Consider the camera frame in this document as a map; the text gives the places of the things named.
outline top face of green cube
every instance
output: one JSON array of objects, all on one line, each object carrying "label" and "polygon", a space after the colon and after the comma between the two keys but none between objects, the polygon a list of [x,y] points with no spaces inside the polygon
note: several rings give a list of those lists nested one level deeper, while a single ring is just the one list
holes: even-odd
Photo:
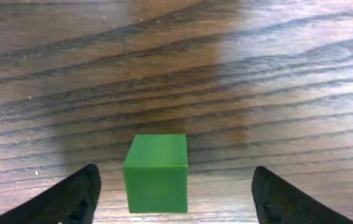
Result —
[{"label": "top face of green cube", "polygon": [[187,166],[185,134],[137,134],[124,162],[125,167]]}]

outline green block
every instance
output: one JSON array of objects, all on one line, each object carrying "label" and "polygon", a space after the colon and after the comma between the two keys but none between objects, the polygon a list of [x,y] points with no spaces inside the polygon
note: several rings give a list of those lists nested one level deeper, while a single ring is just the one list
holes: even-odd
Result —
[{"label": "green block", "polygon": [[129,212],[187,212],[185,134],[137,134],[124,162]]}]

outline front face of green cube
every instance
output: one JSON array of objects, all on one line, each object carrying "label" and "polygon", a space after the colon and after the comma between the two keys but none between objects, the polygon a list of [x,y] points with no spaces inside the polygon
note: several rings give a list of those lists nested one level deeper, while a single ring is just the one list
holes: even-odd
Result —
[{"label": "front face of green cube", "polygon": [[187,167],[124,167],[129,212],[187,212]]}]

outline brown wood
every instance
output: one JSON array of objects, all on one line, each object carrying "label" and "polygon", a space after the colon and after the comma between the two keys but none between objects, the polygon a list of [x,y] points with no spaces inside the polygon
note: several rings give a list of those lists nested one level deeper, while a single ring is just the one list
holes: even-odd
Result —
[{"label": "brown wood", "polygon": [[[128,213],[136,133],[189,135],[189,213]],[[0,2],[0,214],[85,164],[95,223],[257,223],[267,166],[353,219],[353,1]]]}]

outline green cube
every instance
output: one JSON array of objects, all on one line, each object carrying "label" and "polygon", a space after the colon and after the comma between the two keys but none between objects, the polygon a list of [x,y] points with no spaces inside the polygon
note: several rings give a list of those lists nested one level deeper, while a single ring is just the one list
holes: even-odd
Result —
[{"label": "green cube", "polygon": [[124,162],[129,212],[187,212],[185,134],[137,134]]}]

